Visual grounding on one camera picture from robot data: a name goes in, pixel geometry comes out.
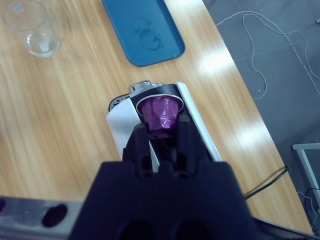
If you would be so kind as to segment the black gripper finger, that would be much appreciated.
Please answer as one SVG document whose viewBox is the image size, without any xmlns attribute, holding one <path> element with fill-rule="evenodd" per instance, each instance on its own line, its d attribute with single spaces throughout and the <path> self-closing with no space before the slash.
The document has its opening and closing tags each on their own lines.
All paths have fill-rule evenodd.
<svg viewBox="0 0 320 240">
<path fill-rule="evenodd" d="M 207 161 L 209 153 L 193 120 L 187 114 L 180 114 L 176 125 L 176 175 L 179 178 L 195 176 L 200 162 Z"/>
<path fill-rule="evenodd" d="M 155 175 L 149 133 L 144 123 L 133 128 L 122 151 L 122 161 L 130 167 L 130 174 L 136 178 L 152 178 Z"/>
</svg>

